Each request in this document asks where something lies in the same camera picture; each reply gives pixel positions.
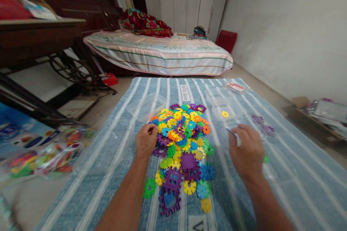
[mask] blue striped blanket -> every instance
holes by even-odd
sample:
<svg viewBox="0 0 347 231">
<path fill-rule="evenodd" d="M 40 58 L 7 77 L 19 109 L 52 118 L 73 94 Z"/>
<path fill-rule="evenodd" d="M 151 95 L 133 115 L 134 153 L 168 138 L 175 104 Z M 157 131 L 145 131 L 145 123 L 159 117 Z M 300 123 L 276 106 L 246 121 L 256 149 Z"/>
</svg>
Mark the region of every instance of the blue striped blanket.
<svg viewBox="0 0 347 231">
<path fill-rule="evenodd" d="M 204 214 L 200 199 L 181 191 L 181 210 L 170 217 L 160 216 L 159 187 L 151 199 L 142 204 L 140 230 L 254 230 L 256 219 L 252 202 L 236 173 L 227 153 L 225 123 L 212 113 L 208 95 L 215 93 L 227 79 L 135 78 L 119 101 L 103 128 L 89 147 L 84 159 L 85 171 L 73 174 L 61 193 L 47 211 L 37 230 L 93 230 L 108 203 L 117 191 L 134 158 L 134 134 L 143 123 L 133 118 L 126 107 L 152 93 L 166 98 L 166 108 L 171 104 L 203 104 L 210 122 L 210 143 L 215 147 L 207 161 L 216 174 L 210 182 L 212 210 Z M 189 93 L 182 97 L 181 85 Z M 266 138 L 271 143 L 266 153 L 272 173 L 281 185 L 272 185 L 273 191 L 287 215 L 299 230 L 345 230 L 347 223 L 347 172 L 322 149 L 290 124 L 278 111 L 257 93 L 249 89 L 244 95 L 230 96 L 233 113 L 242 111 L 266 118 L 277 133 L 276 138 Z M 141 102 L 135 115 L 141 109 Z M 121 160 L 116 169 L 92 172 Z M 148 165 L 148 178 L 154 178 L 159 158 L 152 156 Z"/>
</svg>

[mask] hand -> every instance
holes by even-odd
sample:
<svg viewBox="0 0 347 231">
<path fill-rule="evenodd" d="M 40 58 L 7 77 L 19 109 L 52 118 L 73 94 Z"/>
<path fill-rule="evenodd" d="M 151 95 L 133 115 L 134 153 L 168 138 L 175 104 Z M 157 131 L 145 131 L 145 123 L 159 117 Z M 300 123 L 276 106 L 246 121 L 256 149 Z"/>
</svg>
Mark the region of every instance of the hand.
<svg viewBox="0 0 347 231">
<path fill-rule="evenodd" d="M 157 143 L 158 126 L 146 124 L 135 136 L 136 157 L 149 159 Z"/>
<path fill-rule="evenodd" d="M 243 182 L 256 183 L 264 178 L 262 165 L 264 147 L 259 133 L 248 125 L 240 124 L 229 133 L 229 152 L 232 162 Z M 236 133 L 241 145 L 237 146 Z"/>
</svg>

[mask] label sticker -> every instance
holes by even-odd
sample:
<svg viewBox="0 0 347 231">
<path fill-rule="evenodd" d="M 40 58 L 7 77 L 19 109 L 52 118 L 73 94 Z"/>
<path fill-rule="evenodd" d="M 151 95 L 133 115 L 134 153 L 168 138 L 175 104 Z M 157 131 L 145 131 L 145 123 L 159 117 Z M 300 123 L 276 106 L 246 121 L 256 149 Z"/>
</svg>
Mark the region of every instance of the label sticker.
<svg viewBox="0 0 347 231">
<path fill-rule="evenodd" d="M 206 215 L 189 216 L 188 231 L 207 231 Z"/>
<path fill-rule="evenodd" d="M 190 95 L 188 92 L 187 85 L 181 85 L 181 94 L 182 94 L 183 101 L 190 101 Z"/>
</svg>

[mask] forearm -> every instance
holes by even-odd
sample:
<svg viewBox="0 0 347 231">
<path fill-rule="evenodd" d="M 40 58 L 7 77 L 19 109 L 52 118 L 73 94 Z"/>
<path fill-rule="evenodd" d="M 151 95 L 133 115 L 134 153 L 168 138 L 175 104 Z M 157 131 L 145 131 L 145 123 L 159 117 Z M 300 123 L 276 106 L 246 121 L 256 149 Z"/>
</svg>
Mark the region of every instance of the forearm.
<svg viewBox="0 0 347 231">
<path fill-rule="evenodd" d="M 265 177 L 251 183 L 245 181 L 245 186 L 252 199 L 259 230 L 294 230 Z"/>
<path fill-rule="evenodd" d="M 137 230 L 149 158 L 135 158 L 96 230 Z"/>
</svg>

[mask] cardboard box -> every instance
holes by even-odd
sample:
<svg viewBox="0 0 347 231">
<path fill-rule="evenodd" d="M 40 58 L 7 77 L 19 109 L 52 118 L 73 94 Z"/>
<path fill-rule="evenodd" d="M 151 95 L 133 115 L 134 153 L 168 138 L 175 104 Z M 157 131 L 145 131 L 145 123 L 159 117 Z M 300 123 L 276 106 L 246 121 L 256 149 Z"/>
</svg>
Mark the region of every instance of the cardboard box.
<svg viewBox="0 0 347 231">
<path fill-rule="evenodd" d="M 305 131 L 313 135 L 325 145 L 347 144 L 347 141 L 340 135 L 301 110 L 302 108 L 310 104 L 310 101 L 307 97 L 295 97 L 293 98 L 293 101 L 296 109 L 288 115 L 288 118 L 292 119 Z"/>
</svg>

